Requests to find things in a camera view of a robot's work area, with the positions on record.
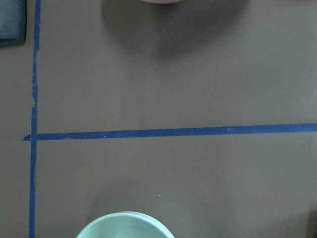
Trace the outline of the green bowl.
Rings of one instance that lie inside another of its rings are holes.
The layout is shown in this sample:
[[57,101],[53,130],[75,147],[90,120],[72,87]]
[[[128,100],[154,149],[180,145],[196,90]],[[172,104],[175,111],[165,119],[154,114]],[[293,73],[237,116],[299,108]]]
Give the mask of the green bowl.
[[172,238],[171,231],[157,219],[140,212],[123,211],[89,223],[79,238]]

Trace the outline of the grey yellow cloth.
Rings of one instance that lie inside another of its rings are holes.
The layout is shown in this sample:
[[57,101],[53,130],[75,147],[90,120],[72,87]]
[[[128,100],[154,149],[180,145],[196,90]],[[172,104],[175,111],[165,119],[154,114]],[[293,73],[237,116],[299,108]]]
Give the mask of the grey yellow cloth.
[[24,43],[27,29],[25,0],[0,0],[0,46]]

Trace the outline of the pink bowl with ice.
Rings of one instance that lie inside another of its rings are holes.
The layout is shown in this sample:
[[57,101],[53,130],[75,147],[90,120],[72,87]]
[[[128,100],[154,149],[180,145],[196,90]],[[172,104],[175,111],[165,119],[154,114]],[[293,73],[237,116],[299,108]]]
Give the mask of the pink bowl with ice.
[[152,4],[173,4],[173,3],[179,3],[183,0],[141,0],[144,2],[152,3]]

